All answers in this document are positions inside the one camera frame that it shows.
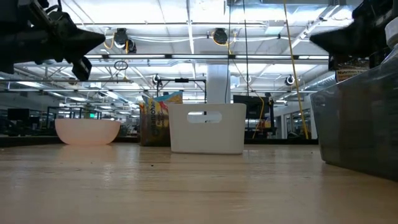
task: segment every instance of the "white plastic bin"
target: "white plastic bin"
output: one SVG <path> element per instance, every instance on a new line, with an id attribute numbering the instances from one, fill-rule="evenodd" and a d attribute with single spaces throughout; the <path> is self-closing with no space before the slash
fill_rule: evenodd
<path id="1" fill-rule="evenodd" d="M 245 117 L 240 103 L 169 105 L 172 152 L 242 154 Z"/>

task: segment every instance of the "pillar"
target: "pillar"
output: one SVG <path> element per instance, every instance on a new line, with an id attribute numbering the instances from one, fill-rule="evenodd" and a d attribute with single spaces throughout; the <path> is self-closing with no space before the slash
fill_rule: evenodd
<path id="1" fill-rule="evenodd" d="M 207 102 L 230 103 L 230 72 L 227 65 L 207 66 Z"/>

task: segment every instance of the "snack bag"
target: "snack bag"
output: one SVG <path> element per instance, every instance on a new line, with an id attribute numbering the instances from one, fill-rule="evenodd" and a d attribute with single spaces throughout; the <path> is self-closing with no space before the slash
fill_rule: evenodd
<path id="1" fill-rule="evenodd" d="M 182 103 L 182 92 L 148 98 L 143 96 L 141 112 L 141 146 L 170 146 L 169 103 Z"/>

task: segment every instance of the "table surface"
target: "table surface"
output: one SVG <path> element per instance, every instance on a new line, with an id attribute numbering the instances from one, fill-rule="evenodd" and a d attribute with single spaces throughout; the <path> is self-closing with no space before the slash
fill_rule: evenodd
<path id="1" fill-rule="evenodd" d="M 112 144 L 0 149 L 5 223 L 397 223 L 398 184 L 330 166 L 317 146 L 241 156 Z"/>

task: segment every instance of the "pink bowl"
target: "pink bowl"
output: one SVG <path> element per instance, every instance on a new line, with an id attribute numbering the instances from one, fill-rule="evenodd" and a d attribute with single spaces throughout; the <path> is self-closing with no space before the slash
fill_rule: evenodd
<path id="1" fill-rule="evenodd" d="M 99 146 L 111 143 L 121 123 L 101 119 L 56 119 L 58 137 L 69 145 Z"/>

